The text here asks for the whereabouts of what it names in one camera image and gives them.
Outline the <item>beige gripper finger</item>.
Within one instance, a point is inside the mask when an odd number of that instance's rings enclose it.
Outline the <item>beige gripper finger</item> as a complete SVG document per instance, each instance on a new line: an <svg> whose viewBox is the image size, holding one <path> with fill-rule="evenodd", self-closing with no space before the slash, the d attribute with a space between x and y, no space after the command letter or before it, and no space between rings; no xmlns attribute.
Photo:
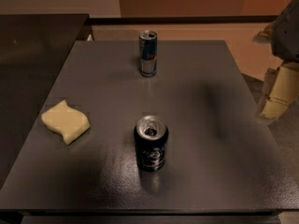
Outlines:
<svg viewBox="0 0 299 224"><path fill-rule="evenodd" d="M261 44L268 44L271 42L271 36L275 28L275 22L269 23L257 35L253 37L253 41Z"/></svg>
<svg viewBox="0 0 299 224"><path fill-rule="evenodd" d="M279 119L299 95L299 63L284 61L277 69L268 68L257 114L260 119Z"/></svg>

